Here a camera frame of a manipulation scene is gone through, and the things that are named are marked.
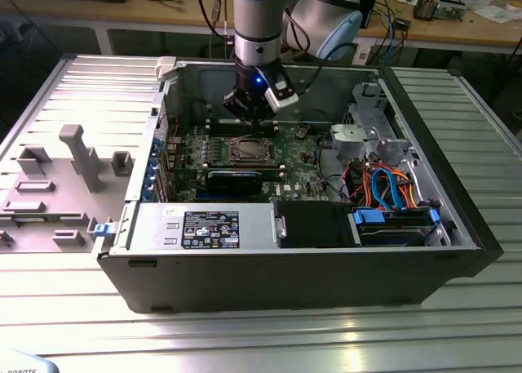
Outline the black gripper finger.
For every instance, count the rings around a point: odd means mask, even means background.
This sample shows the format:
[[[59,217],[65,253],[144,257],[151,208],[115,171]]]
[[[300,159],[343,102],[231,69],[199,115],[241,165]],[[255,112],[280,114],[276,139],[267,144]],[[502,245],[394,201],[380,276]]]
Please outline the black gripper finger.
[[[258,131],[259,120],[256,115],[256,99],[250,92],[235,87],[223,97],[223,106],[243,125],[247,125],[251,134]]]
[[[264,133],[264,122],[272,117],[272,108],[268,103],[262,103],[257,108],[257,135]]]

